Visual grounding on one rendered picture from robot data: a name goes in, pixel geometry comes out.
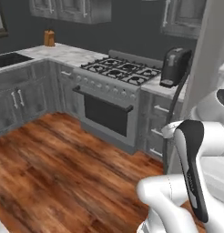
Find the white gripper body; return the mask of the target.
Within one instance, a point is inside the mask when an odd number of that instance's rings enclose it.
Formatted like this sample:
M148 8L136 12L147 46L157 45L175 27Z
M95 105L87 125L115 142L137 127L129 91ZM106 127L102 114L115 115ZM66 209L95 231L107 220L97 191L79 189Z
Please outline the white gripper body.
M171 122L162 127L161 132L164 138L172 138L176 128L181 124L180 121Z

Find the grey fridge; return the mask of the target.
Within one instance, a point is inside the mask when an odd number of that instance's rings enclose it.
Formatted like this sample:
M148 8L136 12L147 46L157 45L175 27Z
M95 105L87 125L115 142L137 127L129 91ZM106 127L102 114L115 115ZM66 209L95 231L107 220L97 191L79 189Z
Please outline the grey fridge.
M207 0L180 115L182 118L187 118L191 108L217 87L223 53L224 0ZM224 157L203 157L200 164L209 192L224 202Z

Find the grey drawer stack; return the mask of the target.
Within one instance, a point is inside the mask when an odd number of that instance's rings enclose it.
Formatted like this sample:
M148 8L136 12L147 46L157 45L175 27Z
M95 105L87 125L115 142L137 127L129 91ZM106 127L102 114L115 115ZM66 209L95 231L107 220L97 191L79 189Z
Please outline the grey drawer stack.
M137 149L162 160L163 136L172 99L142 90L138 113Z

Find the dark coffee machine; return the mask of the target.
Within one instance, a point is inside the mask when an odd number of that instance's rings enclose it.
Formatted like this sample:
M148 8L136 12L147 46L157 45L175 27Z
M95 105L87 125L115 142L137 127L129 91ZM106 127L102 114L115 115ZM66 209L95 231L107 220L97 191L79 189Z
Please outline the dark coffee machine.
M187 71L191 56L190 49L182 47L169 49L164 56L159 84L167 88L177 86Z

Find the silver gas range with oven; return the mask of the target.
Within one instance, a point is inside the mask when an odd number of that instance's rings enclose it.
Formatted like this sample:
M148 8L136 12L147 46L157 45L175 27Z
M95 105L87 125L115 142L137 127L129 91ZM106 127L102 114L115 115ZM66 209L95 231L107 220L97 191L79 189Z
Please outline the silver gas range with oven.
M160 75L159 60L111 50L108 56L76 67L81 127L134 154L141 86Z

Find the brown wooden knife block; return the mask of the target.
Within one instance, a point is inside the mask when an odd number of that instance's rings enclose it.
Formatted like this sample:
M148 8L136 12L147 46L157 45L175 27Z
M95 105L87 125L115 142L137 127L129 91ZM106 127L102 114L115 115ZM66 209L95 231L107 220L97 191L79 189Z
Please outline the brown wooden knife block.
M44 45L54 46L55 45L55 32L53 30L46 30L44 33Z

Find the dark sink basin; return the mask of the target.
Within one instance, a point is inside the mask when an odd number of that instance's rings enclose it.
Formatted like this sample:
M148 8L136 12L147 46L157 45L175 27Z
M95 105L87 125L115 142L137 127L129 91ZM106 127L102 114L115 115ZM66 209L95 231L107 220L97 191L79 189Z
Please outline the dark sink basin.
M25 61L32 60L32 57L23 56L16 52L0 55L0 68L19 64Z

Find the grey wall cupboard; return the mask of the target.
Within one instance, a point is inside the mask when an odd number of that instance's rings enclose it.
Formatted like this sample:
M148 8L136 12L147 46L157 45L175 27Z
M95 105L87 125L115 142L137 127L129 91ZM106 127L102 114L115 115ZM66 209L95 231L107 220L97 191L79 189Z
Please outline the grey wall cupboard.
M207 0L165 0L162 33L197 39L206 3Z

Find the grey wall cupboards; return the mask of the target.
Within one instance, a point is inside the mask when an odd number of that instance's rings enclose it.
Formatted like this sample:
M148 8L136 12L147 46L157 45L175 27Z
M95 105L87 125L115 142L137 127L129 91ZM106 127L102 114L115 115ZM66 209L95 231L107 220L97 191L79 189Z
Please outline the grey wall cupboards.
M33 16L100 24L111 21L112 0L29 0Z

